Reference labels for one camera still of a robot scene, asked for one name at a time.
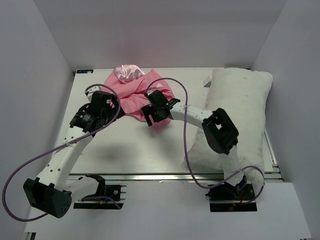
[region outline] gray wall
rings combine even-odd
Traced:
[[[320,1],[288,0],[253,64],[274,76],[267,130],[313,239],[320,239]]]
[[[0,190],[10,173],[50,149],[67,102],[72,72],[32,0],[0,3]],[[25,218],[29,204],[22,189],[44,160],[19,172],[9,185],[11,210]],[[20,239],[24,224],[0,207],[1,239]]]
[[[35,0],[72,70],[249,68],[286,0]]]

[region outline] pink satin fabric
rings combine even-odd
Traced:
[[[133,116],[140,121],[146,121],[141,108],[149,104],[149,100],[144,96],[149,84],[160,79],[161,76],[155,71],[151,70],[147,74],[135,65],[122,64],[113,70],[104,84],[111,87],[120,97],[121,106],[126,115]],[[160,80],[151,85],[149,90],[157,89],[163,93],[168,99],[174,98],[174,94],[165,80]],[[152,129],[158,133],[166,125],[170,119],[165,119],[161,122],[156,122],[152,125]]]

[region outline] pillow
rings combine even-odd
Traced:
[[[268,72],[241,68],[215,68],[212,72],[205,109],[224,109],[238,129],[237,155],[242,168],[254,165],[265,171],[262,143],[266,100],[272,81]],[[220,155],[208,146],[202,129],[198,130],[188,157],[192,169],[198,173],[222,169]],[[256,169],[248,168],[243,173],[248,181],[264,184],[264,178]]]

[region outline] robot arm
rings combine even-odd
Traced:
[[[93,87],[87,97],[90,103],[83,105],[70,122],[64,143],[67,147],[56,151],[50,162],[35,180],[28,178],[23,189],[30,205],[54,217],[63,217],[71,204],[89,195],[104,196],[105,180],[96,174],[88,174],[78,181],[66,184],[68,175],[81,152],[95,135],[83,137],[105,126],[115,116],[119,103],[113,94]],[[125,112],[121,109],[117,117]]]
[[[150,116],[156,123],[166,118],[185,120],[185,106],[179,99],[167,100],[159,90],[148,92],[147,98],[150,104],[142,107],[141,110],[149,126],[153,124]],[[186,121],[203,129],[210,148],[220,154],[225,179],[241,169],[237,156],[239,132],[225,110],[218,108],[215,111],[210,111],[188,106]],[[237,195],[246,183],[246,177],[242,172],[239,172],[229,179],[225,186]]]

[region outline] cable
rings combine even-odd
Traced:
[[[88,196],[88,197],[82,198],[82,201],[83,201],[83,200],[95,200],[95,199],[107,199],[107,200],[113,202],[114,205],[115,205],[119,210],[121,210],[121,207],[118,205],[118,203],[117,203],[115,200],[113,200],[111,197],[108,197],[108,196]]]
[[[120,109],[121,109],[120,98],[119,98],[118,94],[117,94],[111,87],[106,86],[106,85],[104,85],[104,84],[99,84],[99,83],[97,83],[97,84],[93,84],[93,85],[88,86],[88,87],[85,89],[84,92],[86,93],[86,92],[88,92],[88,89],[90,89],[90,88],[92,88],[92,87],[96,87],[96,86],[100,86],[100,87],[107,88],[107,89],[109,89],[109,90],[116,96],[116,98],[117,98],[117,100],[118,100],[118,102],[119,102],[119,105],[118,105],[118,109],[117,109],[117,111],[116,111],[116,114],[115,114],[115,116],[111,119],[111,121],[108,122],[105,126],[99,128],[99,129],[97,129],[97,130],[95,130],[95,131],[93,131],[93,132],[90,132],[90,133],[88,133],[88,134],[86,134],[86,135],[83,135],[83,136],[81,136],[81,137],[78,137],[78,138],[76,138],[76,139],[68,142],[68,144],[73,144],[73,143],[78,142],[78,141],[80,141],[80,140],[82,140],[82,139],[85,139],[85,138],[87,138],[87,137],[89,137],[89,136],[92,136],[92,135],[96,134],[97,132],[100,132],[101,130],[103,130],[103,129],[105,129],[106,127],[108,127],[111,123],[113,123],[113,122],[116,120],[116,118],[118,117],[119,113],[120,113]],[[4,210],[6,211],[6,213],[7,213],[11,218],[13,218],[13,219],[15,219],[15,220],[17,220],[17,221],[19,221],[19,222],[27,223],[27,222],[32,222],[32,221],[38,220],[38,219],[43,218],[44,216],[47,215],[47,213],[45,213],[45,214],[43,214],[43,215],[40,215],[40,216],[37,216],[37,217],[34,217],[34,218],[30,218],[30,219],[20,218],[20,217],[14,215],[14,214],[10,211],[10,209],[8,208],[7,201],[6,201],[6,192],[7,192],[9,183],[11,182],[12,178],[17,174],[17,172],[19,172],[21,169],[23,169],[23,168],[24,168],[25,166],[27,166],[28,164],[30,164],[30,163],[32,163],[32,162],[34,162],[34,161],[36,161],[36,160],[38,160],[38,159],[40,159],[40,158],[48,155],[48,154],[51,154],[51,153],[53,153],[53,152],[55,152],[55,151],[57,151],[57,150],[64,149],[65,147],[67,147],[67,144],[66,144],[66,143],[65,143],[65,144],[62,144],[62,145],[60,145],[60,146],[57,146],[57,147],[55,147],[55,148],[53,148],[53,149],[51,149],[51,150],[49,150],[49,151],[46,151],[46,152],[44,152],[44,153],[42,153],[42,154],[40,154],[40,155],[38,155],[38,156],[35,156],[34,158],[32,158],[32,159],[30,159],[29,161],[26,161],[25,163],[23,163],[22,165],[20,165],[16,170],[13,171],[13,173],[11,173],[11,175],[10,175],[10,176],[8,177],[8,179],[6,180],[6,182],[5,182],[5,184],[4,184],[4,187],[3,187],[3,190],[2,190],[2,205],[3,205]]]
[[[197,180],[196,177],[195,177],[195,174],[193,173],[193,171],[192,171],[192,169],[191,169],[191,165],[190,165],[189,158],[188,158],[188,150],[187,150],[187,113],[188,113],[188,92],[187,92],[187,89],[185,88],[185,86],[184,86],[181,82],[179,82],[178,80],[176,80],[176,79],[174,79],[174,78],[171,78],[171,77],[162,77],[162,78],[159,78],[159,79],[157,79],[157,80],[152,81],[152,82],[149,84],[149,86],[146,88],[144,95],[147,96],[147,95],[148,95],[147,92],[148,92],[150,86],[151,86],[152,84],[154,84],[155,82],[158,82],[158,81],[160,81],[160,80],[171,80],[171,81],[174,81],[174,82],[178,83],[178,84],[183,88],[183,90],[184,90],[184,92],[185,92],[185,103],[184,103],[184,106],[185,106],[185,107],[184,107],[184,121],[183,121],[183,148],[184,148],[184,156],[185,156],[186,165],[187,165],[188,170],[189,170],[189,172],[190,172],[190,174],[191,174],[191,177],[192,177],[192,179],[194,180],[194,182],[195,182],[200,188],[203,188],[203,189],[214,189],[215,187],[217,187],[217,186],[225,183],[226,181],[228,181],[229,179],[233,178],[233,177],[234,177],[235,175],[237,175],[238,173],[240,173],[240,172],[242,172],[243,170],[246,170],[246,169],[248,169],[248,168],[253,168],[253,169],[258,170],[259,173],[261,173],[261,175],[264,177],[263,172],[262,172],[258,167],[253,166],[253,165],[249,165],[249,166],[243,167],[241,170],[235,171],[233,174],[231,174],[230,176],[228,176],[228,177],[225,178],[224,180],[218,182],[217,184],[214,184],[214,185],[211,185],[211,186],[205,186],[205,185],[202,185],[200,182],[198,182],[198,180]],[[254,200],[256,200],[256,199],[260,196],[263,188],[264,188],[264,186],[261,187],[260,192],[257,194],[257,196],[255,196],[252,200],[246,202],[245,204],[251,203],[251,202],[253,202]]]

